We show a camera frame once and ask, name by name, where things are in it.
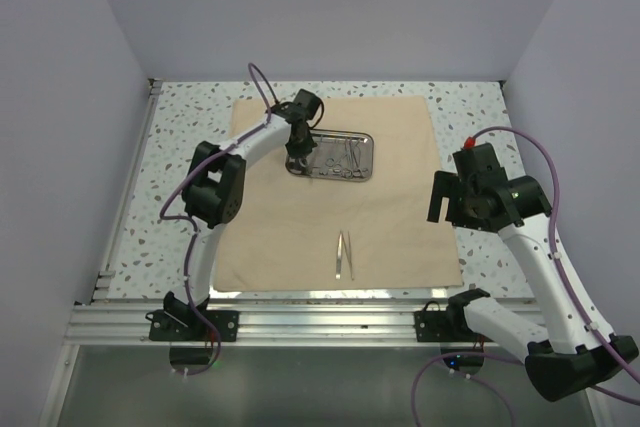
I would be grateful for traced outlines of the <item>steel tweezers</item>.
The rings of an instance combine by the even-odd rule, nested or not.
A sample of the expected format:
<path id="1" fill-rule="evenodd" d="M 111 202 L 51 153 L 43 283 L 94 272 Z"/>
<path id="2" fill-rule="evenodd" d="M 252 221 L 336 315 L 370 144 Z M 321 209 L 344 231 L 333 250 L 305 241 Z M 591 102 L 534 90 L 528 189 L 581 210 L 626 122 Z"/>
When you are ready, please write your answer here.
<path id="1" fill-rule="evenodd" d="M 347 262 L 348 262 L 350 279 L 354 280 L 355 274 L 354 274 L 354 266 L 353 266 L 353 258 L 352 258 L 352 242 L 351 242 L 351 235 L 349 231 L 343 234 L 343 250 L 344 250 L 344 255 L 346 256 Z"/>
<path id="2" fill-rule="evenodd" d="M 344 234 L 342 231 L 340 231 L 338 240 L 337 240 L 337 250 L 336 250 L 336 267 L 335 267 L 336 280 L 340 280 L 342 276 L 343 249 L 344 249 Z"/>

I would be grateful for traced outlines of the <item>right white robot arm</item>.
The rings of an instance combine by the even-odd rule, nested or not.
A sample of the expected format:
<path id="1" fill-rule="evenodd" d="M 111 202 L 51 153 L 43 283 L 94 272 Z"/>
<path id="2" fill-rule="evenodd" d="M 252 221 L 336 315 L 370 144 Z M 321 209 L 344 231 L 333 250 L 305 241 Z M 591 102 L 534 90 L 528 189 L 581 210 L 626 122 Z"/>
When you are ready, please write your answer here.
<path id="1" fill-rule="evenodd" d="M 524 273 L 544 323 L 524 319 L 480 288 L 449 298 L 436 322 L 427 310 L 415 313 L 416 323 L 460 340 L 496 342 L 524 364 L 550 402 L 594 388 L 635 360 L 636 342 L 604 319 L 567 258 L 538 181 L 509 178 L 489 143 L 465 146 L 453 159 L 455 172 L 434 175 L 428 221 L 496 234 Z"/>

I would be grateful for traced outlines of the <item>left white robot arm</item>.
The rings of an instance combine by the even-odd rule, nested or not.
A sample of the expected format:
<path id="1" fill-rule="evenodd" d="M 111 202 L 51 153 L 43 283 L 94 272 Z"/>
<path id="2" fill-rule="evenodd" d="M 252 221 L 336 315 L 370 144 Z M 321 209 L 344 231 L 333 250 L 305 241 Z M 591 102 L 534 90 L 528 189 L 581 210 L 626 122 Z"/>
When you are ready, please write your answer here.
<path id="1" fill-rule="evenodd" d="M 310 123 L 323 115 L 321 98 L 301 89 L 292 101 L 268 105 L 252 128 L 220 145 L 202 142 L 196 147 L 187 176 L 160 211 L 162 220 L 186 221 L 193 228 L 181 286 L 167 294 L 164 306 L 185 339 L 197 339 L 207 330 L 204 310 L 217 249 L 242 206 L 247 171 L 280 147 L 292 158 L 309 155 L 316 147 Z"/>

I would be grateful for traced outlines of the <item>beige cloth wrap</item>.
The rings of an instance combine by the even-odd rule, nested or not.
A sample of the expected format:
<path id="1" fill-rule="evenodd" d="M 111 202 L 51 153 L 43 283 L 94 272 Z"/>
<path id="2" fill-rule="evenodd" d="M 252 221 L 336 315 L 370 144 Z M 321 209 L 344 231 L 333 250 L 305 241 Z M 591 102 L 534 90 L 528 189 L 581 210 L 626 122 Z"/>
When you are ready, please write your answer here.
<path id="1" fill-rule="evenodd" d="M 441 162 L 427 103 L 420 96 L 329 99 L 326 130 L 362 132 L 375 143 L 365 182 L 304 179 L 277 148 L 246 173 L 244 198 L 219 244 L 219 291 L 303 291 L 457 287 L 462 282 L 453 228 L 430 223 Z M 350 232 L 335 279 L 339 232 Z"/>

